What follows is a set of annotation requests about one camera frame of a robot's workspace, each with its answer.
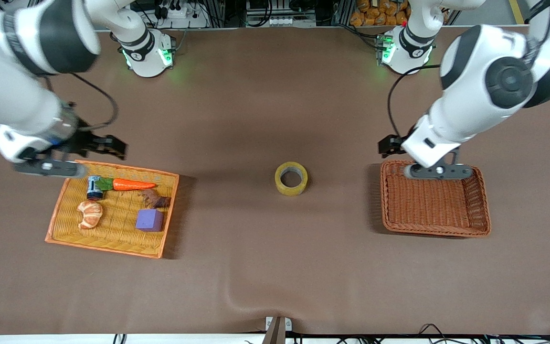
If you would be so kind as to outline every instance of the yellow wicker tray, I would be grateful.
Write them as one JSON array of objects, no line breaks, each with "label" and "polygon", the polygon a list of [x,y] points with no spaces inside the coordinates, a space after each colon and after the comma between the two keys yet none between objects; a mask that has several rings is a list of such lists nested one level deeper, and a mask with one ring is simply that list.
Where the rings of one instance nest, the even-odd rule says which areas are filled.
[{"label": "yellow wicker tray", "polygon": [[147,209],[139,191],[106,191],[103,200],[98,201],[103,206],[103,216],[99,224],[94,228],[79,229],[78,224],[82,221],[82,213],[77,211],[77,207],[79,203],[86,200],[88,177],[85,177],[66,179],[63,183],[50,220],[46,242],[161,258],[173,214],[179,175],[113,163],[77,162],[86,166],[88,176],[98,175],[155,183],[156,190],[161,196],[171,197],[169,207],[159,208],[159,211],[165,215],[162,231],[150,233],[135,229],[138,211]]}]

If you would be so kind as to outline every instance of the packing tape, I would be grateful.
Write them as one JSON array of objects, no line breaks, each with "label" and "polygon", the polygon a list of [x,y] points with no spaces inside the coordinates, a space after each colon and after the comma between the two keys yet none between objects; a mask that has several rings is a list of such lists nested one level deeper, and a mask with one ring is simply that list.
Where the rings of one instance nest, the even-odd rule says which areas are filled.
[{"label": "packing tape", "polygon": [[[295,187],[285,186],[284,183],[282,183],[281,178],[282,176],[284,176],[284,174],[286,174],[286,172],[294,172],[298,174],[298,176],[301,178],[301,182],[299,183],[299,185]],[[275,186],[277,186],[277,191],[286,196],[299,196],[299,194],[302,194],[307,187],[308,180],[309,175],[307,174],[307,170],[305,170],[305,168],[301,164],[294,161],[282,163],[277,168],[277,171],[275,171]]]}]

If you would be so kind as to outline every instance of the toy croissant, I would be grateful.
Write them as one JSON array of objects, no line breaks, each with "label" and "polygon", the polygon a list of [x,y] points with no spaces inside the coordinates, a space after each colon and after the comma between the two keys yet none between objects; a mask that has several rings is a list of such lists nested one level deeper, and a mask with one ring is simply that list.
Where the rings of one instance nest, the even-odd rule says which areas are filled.
[{"label": "toy croissant", "polygon": [[80,229],[89,229],[99,223],[99,219],[103,215],[103,207],[94,201],[84,201],[78,205],[78,211],[84,214],[82,222],[78,224]]}]

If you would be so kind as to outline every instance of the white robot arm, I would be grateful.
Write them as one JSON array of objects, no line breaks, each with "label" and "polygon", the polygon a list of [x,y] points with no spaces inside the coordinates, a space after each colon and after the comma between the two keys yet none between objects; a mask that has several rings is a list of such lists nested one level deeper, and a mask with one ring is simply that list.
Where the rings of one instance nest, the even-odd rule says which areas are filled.
[{"label": "white robot arm", "polygon": [[158,29],[148,29],[135,11],[125,8],[133,1],[89,0],[85,6],[94,24],[112,31],[129,68],[138,76],[150,78],[172,67],[174,41]]},{"label": "white robot arm", "polygon": [[132,0],[46,0],[0,11],[0,153],[27,174],[81,177],[82,166],[57,161],[52,151],[125,158],[126,144],[98,137],[72,107],[41,87],[37,76],[85,72],[100,53],[91,22],[112,30],[127,64],[150,77],[170,67],[172,38],[146,27],[124,7]]},{"label": "white robot arm", "polygon": [[408,153],[419,163],[407,170],[411,178],[464,178],[430,167],[445,164],[447,153],[522,107],[550,100],[550,0],[529,4],[528,35],[481,25],[456,38],[441,63],[443,96],[409,135],[380,142],[383,157]]},{"label": "white robot arm", "polygon": [[409,0],[412,12],[406,26],[396,26],[385,33],[392,37],[391,48],[380,52],[381,62],[399,74],[425,65],[434,38],[443,26],[441,7],[466,11],[478,8],[483,2],[485,0]]}]

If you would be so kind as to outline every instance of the small bottle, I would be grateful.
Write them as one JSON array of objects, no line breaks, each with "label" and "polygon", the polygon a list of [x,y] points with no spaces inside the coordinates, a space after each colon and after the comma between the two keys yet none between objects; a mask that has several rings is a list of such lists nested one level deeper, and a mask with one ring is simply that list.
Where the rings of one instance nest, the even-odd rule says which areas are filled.
[{"label": "small bottle", "polygon": [[99,176],[89,176],[88,178],[88,191],[86,192],[86,198],[91,201],[100,201],[103,199],[103,191],[96,185],[96,181],[99,180]]}]

